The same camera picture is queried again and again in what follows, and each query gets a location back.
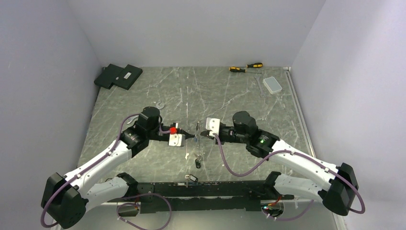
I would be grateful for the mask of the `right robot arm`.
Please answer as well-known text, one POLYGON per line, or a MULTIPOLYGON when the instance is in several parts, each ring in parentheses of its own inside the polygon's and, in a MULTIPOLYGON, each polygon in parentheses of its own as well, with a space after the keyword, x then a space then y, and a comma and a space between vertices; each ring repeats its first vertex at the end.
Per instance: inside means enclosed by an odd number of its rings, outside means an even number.
POLYGON ((232 117, 233 125, 226 126, 220 119, 207 118, 202 137, 213 139, 219 146, 226 169, 236 177, 245 177, 254 172, 265 161, 272 160, 287 166, 302 175, 292 177, 281 172, 271 172, 264 183, 264 194, 270 199, 282 195, 293 195, 317 201, 329 211, 346 216, 350 212, 363 214, 365 202, 352 166, 342 163, 337 166, 319 160, 294 148, 280 137, 260 129, 256 119, 247 111, 232 117), (224 143, 244 144, 246 150, 260 158, 260 162, 245 173, 234 172, 226 161, 224 143))

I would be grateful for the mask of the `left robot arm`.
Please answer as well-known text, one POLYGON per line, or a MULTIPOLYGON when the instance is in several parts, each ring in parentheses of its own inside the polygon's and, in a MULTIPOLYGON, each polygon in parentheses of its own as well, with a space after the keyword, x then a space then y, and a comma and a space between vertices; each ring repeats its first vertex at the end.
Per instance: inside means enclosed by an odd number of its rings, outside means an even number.
POLYGON ((44 228, 59 225, 68 229, 78 223, 87 211, 116 198, 132 201, 137 197, 154 195, 124 172, 104 183, 99 183, 99 180, 134 158, 151 140, 182 147, 187 139, 195 135, 179 128, 177 123, 164 126, 160 110, 156 107, 145 107, 134 117, 134 124, 127 129, 120 126, 115 140, 97 156, 64 175, 56 172, 47 179, 40 217, 44 228))

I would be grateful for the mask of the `black tag key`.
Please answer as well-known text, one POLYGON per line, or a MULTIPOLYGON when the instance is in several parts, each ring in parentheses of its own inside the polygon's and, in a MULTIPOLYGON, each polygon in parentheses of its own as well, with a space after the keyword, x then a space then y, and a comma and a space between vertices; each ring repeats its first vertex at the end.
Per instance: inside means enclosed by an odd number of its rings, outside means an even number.
POLYGON ((188 187, 189 183, 198 182, 198 178, 192 174, 185 175, 185 186, 188 187))

